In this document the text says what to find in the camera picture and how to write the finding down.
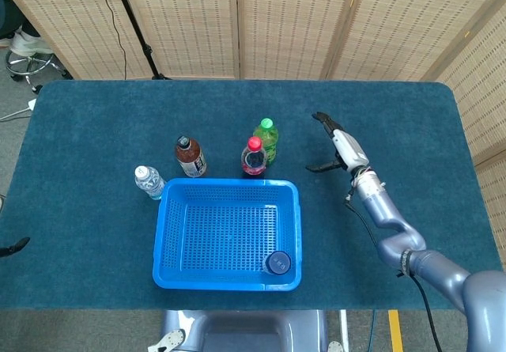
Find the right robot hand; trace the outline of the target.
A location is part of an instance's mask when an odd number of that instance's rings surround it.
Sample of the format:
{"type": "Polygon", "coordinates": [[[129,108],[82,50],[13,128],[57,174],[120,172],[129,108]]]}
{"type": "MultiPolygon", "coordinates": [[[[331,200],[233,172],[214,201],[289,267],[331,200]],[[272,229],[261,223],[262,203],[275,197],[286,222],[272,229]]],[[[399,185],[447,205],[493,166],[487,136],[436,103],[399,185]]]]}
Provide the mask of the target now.
{"type": "Polygon", "coordinates": [[[324,112],[313,113],[312,118],[318,120],[323,125],[333,142],[335,159],[322,165],[307,165],[305,168],[308,171],[321,173],[342,168],[352,176],[355,176],[360,168],[367,168],[369,166],[369,159],[357,140],[347,133],[339,123],[335,122],[324,112]]]}

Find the white shoe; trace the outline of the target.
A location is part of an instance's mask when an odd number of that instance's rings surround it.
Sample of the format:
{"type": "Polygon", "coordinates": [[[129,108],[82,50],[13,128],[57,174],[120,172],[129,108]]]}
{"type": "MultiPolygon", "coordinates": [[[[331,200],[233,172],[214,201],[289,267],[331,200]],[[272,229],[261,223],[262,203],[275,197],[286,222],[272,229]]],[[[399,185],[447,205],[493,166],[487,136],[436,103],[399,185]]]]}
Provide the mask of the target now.
{"type": "Polygon", "coordinates": [[[41,37],[31,36],[22,30],[14,33],[9,49],[14,54],[24,57],[31,57],[35,54],[50,55],[53,53],[41,37]]]}

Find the white floor pole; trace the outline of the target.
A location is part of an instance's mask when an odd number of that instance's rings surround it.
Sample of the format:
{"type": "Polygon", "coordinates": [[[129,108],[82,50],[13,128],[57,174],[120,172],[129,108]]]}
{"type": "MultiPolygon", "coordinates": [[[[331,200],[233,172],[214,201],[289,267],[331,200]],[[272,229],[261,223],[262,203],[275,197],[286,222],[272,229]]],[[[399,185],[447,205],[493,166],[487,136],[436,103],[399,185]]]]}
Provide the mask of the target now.
{"type": "Polygon", "coordinates": [[[343,352],[349,352],[348,320],[347,311],[345,309],[339,311],[339,327],[343,352]]]}

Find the yellow floor tape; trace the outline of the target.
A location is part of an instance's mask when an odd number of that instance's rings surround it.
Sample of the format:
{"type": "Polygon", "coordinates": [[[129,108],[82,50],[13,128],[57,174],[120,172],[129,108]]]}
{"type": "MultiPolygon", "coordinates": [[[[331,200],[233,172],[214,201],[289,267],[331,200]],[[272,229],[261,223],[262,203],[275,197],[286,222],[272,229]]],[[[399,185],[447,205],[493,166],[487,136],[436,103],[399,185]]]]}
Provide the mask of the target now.
{"type": "Polygon", "coordinates": [[[398,310],[389,309],[387,311],[387,315],[391,335],[392,352],[403,352],[402,333],[398,310]]]}

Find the black tripod stand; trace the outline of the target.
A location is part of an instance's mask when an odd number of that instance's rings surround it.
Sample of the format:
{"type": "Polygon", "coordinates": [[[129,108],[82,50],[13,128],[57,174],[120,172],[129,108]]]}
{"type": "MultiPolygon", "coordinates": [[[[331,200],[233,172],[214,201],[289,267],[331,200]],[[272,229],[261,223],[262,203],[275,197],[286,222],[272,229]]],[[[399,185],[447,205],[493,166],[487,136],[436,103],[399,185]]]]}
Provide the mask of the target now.
{"type": "Polygon", "coordinates": [[[123,4],[123,8],[126,10],[126,14],[129,18],[129,21],[133,27],[134,33],[136,37],[138,38],[138,42],[141,45],[143,55],[145,56],[145,59],[147,63],[149,64],[149,68],[151,69],[153,76],[153,80],[169,80],[168,77],[165,77],[158,69],[157,66],[153,60],[152,53],[153,49],[146,43],[145,37],[142,34],[142,30],[139,26],[139,23],[135,17],[134,11],[132,9],[132,6],[130,5],[129,0],[121,0],[123,4]]]}

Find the chrome stool base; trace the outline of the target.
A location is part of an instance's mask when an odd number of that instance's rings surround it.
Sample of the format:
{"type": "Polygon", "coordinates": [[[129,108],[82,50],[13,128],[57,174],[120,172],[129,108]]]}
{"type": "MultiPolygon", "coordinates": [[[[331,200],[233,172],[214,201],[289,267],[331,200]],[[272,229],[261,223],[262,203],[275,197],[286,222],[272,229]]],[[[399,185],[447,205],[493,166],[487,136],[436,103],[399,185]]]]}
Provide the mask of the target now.
{"type": "Polygon", "coordinates": [[[32,56],[21,56],[8,50],[5,56],[5,65],[13,81],[25,81],[36,95],[40,93],[43,85],[34,85],[32,79],[49,68],[59,72],[63,79],[74,79],[71,73],[58,61],[55,54],[35,53],[32,56]]]}

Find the blue-grey robot torso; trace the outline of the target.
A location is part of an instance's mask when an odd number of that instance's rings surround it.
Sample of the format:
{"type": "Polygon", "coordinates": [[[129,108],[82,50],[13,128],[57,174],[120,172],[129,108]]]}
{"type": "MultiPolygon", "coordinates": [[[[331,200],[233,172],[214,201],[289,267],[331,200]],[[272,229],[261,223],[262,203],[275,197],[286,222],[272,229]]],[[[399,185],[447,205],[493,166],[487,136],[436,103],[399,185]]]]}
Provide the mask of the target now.
{"type": "Polygon", "coordinates": [[[341,337],[328,339],[323,310],[168,310],[147,352],[349,352],[341,337]]]}

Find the red-capped cola bottle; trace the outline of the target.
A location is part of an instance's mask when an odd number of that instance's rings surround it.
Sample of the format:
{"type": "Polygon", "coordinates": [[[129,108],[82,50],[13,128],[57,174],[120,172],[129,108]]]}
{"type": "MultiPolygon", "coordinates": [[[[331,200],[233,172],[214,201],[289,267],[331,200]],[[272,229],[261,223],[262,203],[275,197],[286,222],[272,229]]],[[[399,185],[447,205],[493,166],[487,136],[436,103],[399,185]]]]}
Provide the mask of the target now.
{"type": "Polygon", "coordinates": [[[266,151],[263,148],[262,139],[251,136],[241,154],[241,166],[244,173],[249,176],[260,176],[266,170],[266,162],[266,151]]]}

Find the blue plastic perforated basket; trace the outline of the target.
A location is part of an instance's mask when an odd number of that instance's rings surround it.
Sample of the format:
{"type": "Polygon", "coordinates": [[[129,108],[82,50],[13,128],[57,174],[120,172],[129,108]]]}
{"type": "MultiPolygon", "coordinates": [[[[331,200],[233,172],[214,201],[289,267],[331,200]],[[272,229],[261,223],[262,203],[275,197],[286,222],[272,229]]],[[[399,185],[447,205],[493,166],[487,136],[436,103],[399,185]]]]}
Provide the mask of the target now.
{"type": "Polygon", "coordinates": [[[302,275],[299,192],[287,180],[176,178],[165,184],[153,246],[164,289],[292,291],[302,275]],[[287,274],[262,270],[274,251],[287,274]]]}

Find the clear water bottle white cap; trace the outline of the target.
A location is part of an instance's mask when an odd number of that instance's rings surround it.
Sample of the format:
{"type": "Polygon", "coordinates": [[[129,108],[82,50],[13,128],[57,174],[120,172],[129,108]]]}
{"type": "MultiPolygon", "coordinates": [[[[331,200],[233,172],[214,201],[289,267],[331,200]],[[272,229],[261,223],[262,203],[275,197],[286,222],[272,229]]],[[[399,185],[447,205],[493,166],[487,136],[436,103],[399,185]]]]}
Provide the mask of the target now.
{"type": "Polygon", "coordinates": [[[134,170],[134,179],[136,185],[142,189],[151,199],[161,199],[165,181],[155,168],[139,165],[134,170]]]}

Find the blue-capped white bottle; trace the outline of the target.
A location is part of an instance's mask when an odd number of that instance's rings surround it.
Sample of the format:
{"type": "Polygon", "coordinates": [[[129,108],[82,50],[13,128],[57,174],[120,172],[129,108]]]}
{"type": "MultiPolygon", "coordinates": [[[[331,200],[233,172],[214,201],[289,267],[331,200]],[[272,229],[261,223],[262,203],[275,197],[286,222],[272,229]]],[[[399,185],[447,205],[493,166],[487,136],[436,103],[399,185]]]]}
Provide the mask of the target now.
{"type": "Polygon", "coordinates": [[[292,266],[290,256],[284,251],[274,251],[267,255],[262,262],[262,270],[267,274],[284,275],[292,266]]]}

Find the brown tea bottle black cap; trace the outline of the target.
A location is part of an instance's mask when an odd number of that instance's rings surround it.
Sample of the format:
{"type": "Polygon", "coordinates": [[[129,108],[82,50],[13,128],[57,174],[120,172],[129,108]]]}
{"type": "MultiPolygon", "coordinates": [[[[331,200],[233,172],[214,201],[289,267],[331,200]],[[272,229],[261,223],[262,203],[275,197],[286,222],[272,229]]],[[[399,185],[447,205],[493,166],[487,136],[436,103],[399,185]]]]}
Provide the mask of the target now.
{"type": "Polygon", "coordinates": [[[190,178],[201,177],[206,173],[206,159],[196,139],[185,135],[179,136],[175,153],[183,172],[190,178]]]}

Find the green tea bottle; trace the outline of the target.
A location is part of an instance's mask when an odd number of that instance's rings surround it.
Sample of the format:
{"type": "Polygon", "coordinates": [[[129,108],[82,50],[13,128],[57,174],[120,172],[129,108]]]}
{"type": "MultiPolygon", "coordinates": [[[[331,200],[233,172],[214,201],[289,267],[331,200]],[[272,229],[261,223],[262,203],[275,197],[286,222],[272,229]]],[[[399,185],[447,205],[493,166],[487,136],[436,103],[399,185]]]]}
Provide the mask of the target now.
{"type": "Polygon", "coordinates": [[[278,129],[271,118],[264,118],[253,132],[254,136],[261,138],[266,151],[267,164],[271,165],[277,155],[278,129]]]}

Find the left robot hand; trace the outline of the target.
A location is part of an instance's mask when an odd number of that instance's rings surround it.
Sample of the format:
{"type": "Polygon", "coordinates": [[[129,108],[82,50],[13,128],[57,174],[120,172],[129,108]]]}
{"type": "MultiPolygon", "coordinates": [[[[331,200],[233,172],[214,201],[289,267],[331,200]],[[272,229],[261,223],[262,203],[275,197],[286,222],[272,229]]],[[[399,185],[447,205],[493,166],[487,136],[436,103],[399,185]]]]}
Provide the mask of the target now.
{"type": "Polygon", "coordinates": [[[11,256],[17,252],[20,252],[30,241],[29,237],[23,237],[16,244],[8,247],[0,247],[0,258],[11,256]]]}

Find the teal table mat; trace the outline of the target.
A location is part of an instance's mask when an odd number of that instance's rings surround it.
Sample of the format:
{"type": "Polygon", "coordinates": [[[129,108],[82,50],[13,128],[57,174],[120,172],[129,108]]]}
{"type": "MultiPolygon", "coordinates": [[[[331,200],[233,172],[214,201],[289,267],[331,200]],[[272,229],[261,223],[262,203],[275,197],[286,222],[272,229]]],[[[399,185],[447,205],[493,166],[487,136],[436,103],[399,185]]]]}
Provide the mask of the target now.
{"type": "Polygon", "coordinates": [[[343,199],[349,175],[315,174],[334,158],[325,112],[361,145],[402,216],[469,272],[501,267],[451,90],[401,81],[54,81],[41,91],[0,212],[0,309],[418,308],[420,295],[376,254],[343,199]],[[210,177],[238,177],[260,119],[280,138],[270,179],[300,193],[302,278],[284,293],[164,290],[152,277],[157,202],[138,165],[182,175],[181,134],[210,177]]]}

